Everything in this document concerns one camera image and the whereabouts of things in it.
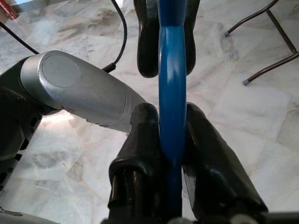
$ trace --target rubber foot cap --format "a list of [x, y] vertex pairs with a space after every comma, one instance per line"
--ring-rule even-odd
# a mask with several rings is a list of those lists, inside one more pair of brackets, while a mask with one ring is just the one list
[[248, 81], [247, 79], [243, 81], [243, 85], [248, 85], [250, 83], [250, 81]]

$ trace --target blue metal bar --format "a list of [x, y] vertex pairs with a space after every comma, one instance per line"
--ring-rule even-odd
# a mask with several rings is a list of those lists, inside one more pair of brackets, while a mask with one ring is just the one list
[[169, 162], [165, 218], [182, 215], [181, 164], [185, 150], [186, 0], [158, 0], [161, 149]]

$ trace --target silver plastic housing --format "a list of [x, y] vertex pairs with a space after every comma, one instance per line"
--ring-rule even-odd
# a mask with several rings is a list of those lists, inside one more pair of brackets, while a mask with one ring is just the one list
[[132, 110], [145, 102], [117, 78], [56, 50], [28, 58], [21, 69], [21, 83], [45, 105], [127, 133]]

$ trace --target brown metal rod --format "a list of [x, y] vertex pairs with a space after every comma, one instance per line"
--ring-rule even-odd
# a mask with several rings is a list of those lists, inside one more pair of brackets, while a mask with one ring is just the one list
[[250, 78], [244, 80], [243, 84], [244, 85], [248, 85], [253, 80], [255, 80], [256, 78], [260, 77], [262, 74], [264, 74], [264, 73], [266, 73], [268, 71], [271, 71], [271, 70], [273, 70], [273, 69], [275, 69], [275, 68], [277, 68], [277, 67], [279, 67], [279, 66], [281, 66], [283, 64], [286, 64], [286, 63], [288, 63], [288, 62], [290, 62], [290, 61], [292, 61], [292, 60], [294, 60], [294, 59], [296, 59], [298, 57], [299, 57], [299, 52], [296, 52], [296, 53], [292, 54], [291, 56], [289, 56], [289, 57], [287, 57], [287, 58], [285, 58], [285, 59], [283, 59], [283, 60], [281, 60], [279, 62], [276, 62], [275, 64], [270, 65], [267, 68], [264, 68], [264, 69], [260, 70], [259, 72], [257, 72], [253, 76], [251, 76]]
[[288, 45], [288, 47], [291, 50], [291, 52], [296, 53], [297, 50], [296, 50], [295, 46], [293, 45], [293, 43], [289, 39], [288, 35], [285, 33], [284, 29], [281, 27], [281, 25], [279, 24], [279, 22], [277, 21], [277, 19], [275, 18], [275, 16], [272, 14], [272, 12], [269, 9], [266, 10], [266, 13], [268, 14], [268, 16], [270, 17], [270, 19], [274, 23], [275, 27], [277, 28], [277, 30], [279, 31], [280, 35], [284, 39], [285, 43]]
[[243, 23], [259, 16], [260, 14], [263, 14], [264, 12], [266, 12], [266, 10], [270, 9], [272, 6], [274, 6], [279, 0], [274, 0], [272, 1], [269, 5], [267, 5], [265, 8], [261, 9], [260, 11], [256, 12], [256, 13], [253, 13], [252, 15], [242, 19], [241, 21], [239, 21], [237, 24], [235, 24], [231, 29], [229, 29], [224, 35], [226, 37], [229, 36], [229, 34], [231, 32], [233, 32], [235, 29], [237, 29], [240, 25], [242, 25]]

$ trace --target metal chair leg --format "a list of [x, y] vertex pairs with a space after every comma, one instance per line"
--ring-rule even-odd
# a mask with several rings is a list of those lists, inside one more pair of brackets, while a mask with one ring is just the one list
[[242, 19], [242, 20], [239, 21], [237, 24], [235, 24], [231, 29], [229, 29], [224, 35], [225, 35], [226, 37], [228, 37], [229, 34], [230, 34], [231, 32], [233, 32], [235, 29], [237, 29], [240, 25], [242, 25], [243, 23], [245, 23], [245, 22], [247, 22], [247, 21], [249, 21], [249, 20], [251, 20], [251, 19], [253, 19], [253, 18], [257, 17], [257, 16], [259, 16], [260, 14], [263, 14], [263, 13], [266, 12], [268, 9], [270, 9], [272, 6], [274, 6], [278, 1], [279, 1], [279, 0], [273, 0], [273, 1], [272, 1], [269, 5], [267, 5], [265, 8], [263, 8], [263, 9], [261, 9], [260, 11], [258, 11], [258, 12], [256, 12], [256, 13], [254, 13], [254, 14], [252, 14], [252, 15], [250, 15], [250, 16], [244, 18], [244, 19]]
[[270, 65], [268, 66], [267, 68], [264, 68], [262, 70], [260, 70], [259, 72], [257, 72], [256, 74], [254, 74], [253, 76], [251, 76], [250, 78], [246, 79], [243, 81], [243, 84], [244, 85], [248, 85], [249, 83], [251, 83], [253, 80], [255, 80], [256, 78], [260, 77], [262, 74], [268, 72], [268, 71], [271, 71], [283, 64], [286, 64], [294, 59], [296, 59], [297, 57], [299, 57], [299, 52], [296, 52], [294, 54], [292, 54], [291, 56], [279, 61], [279, 62], [276, 62], [275, 64], [273, 65]]

